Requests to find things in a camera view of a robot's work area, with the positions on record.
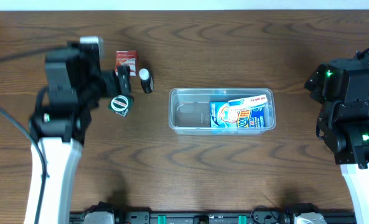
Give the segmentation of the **clear plastic container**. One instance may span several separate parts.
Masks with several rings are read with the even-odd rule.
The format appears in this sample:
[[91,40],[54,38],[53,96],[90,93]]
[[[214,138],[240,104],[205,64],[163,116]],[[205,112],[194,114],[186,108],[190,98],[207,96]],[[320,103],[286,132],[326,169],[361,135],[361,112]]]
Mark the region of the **clear plastic container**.
[[[264,128],[211,128],[210,102],[266,95]],[[176,88],[170,91],[169,126],[185,135],[259,135],[276,127],[273,92],[268,88]]]

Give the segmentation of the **blue Kool Fever box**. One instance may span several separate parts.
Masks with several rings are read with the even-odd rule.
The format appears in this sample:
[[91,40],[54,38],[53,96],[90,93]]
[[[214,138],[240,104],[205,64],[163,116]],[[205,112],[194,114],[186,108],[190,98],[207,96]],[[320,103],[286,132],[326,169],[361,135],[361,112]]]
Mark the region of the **blue Kool Fever box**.
[[264,106],[231,109],[228,102],[210,102],[211,128],[264,128]]

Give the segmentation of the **white blue Panadol box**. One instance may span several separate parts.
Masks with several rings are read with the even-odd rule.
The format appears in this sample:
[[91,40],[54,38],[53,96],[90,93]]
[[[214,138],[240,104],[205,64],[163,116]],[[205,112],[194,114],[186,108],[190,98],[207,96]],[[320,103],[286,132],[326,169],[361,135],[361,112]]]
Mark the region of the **white blue Panadol box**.
[[264,106],[268,102],[266,95],[258,95],[246,98],[239,98],[228,101],[228,105],[233,110],[245,110],[247,108],[256,108]]

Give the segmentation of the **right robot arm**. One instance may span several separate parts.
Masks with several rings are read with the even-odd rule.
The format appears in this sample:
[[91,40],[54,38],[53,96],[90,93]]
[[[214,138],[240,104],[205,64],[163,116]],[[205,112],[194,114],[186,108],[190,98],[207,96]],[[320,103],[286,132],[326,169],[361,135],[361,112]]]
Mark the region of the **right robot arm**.
[[305,82],[321,104],[316,136],[333,152],[357,223],[369,223],[369,52],[320,64]]

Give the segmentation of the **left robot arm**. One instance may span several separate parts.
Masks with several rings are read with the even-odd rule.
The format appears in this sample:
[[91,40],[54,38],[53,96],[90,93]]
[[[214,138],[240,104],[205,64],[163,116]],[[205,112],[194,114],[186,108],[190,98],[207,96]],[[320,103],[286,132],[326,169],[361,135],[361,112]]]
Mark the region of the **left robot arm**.
[[102,70],[103,39],[82,37],[45,57],[48,85],[29,119],[32,175],[25,223],[68,223],[75,172],[91,111],[102,98],[128,96],[129,68]]

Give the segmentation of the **red Panadol box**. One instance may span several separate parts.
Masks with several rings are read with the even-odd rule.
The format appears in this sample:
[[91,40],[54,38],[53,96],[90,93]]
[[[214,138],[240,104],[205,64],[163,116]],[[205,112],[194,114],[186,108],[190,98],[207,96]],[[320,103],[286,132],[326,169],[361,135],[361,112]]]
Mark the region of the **red Panadol box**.
[[120,65],[128,66],[130,75],[135,77],[138,74],[138,52],[136,50],[117,51],[116,67]]

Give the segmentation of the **dark bottle white cap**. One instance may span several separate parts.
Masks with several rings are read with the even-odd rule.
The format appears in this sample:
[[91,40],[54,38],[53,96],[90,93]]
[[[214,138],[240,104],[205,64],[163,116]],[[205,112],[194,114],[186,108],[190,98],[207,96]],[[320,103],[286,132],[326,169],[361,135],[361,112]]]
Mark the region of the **dark bottle white cap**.
[[154,80],[148,69],[142,68],[139,71],[141,86],[146,94],[151,94],[154,91]]

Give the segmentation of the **green Zam-Buk box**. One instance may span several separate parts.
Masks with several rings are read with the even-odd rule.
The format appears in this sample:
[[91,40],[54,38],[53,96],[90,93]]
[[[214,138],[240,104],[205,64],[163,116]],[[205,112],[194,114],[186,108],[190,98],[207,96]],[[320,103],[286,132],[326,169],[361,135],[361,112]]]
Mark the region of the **green Zam-Buk box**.
[[127,117],[131,111],[133,103],[134,99],[131,96],[118,95],[110,101],[107,108],[115,114]]

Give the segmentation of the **black mounting rail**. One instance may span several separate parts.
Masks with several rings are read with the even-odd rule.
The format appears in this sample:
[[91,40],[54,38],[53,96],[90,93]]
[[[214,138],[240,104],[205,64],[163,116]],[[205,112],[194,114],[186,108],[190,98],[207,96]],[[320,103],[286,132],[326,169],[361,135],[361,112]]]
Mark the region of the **black mounting rail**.
[[118,210],[99,202],[84,212],[72,212],[68,223],[111,224],[356,224],[355,214],[343,210],[320,210],[311,203],[301,203],[284,210],[259,205],[240,212],[153,212],[149,209]]

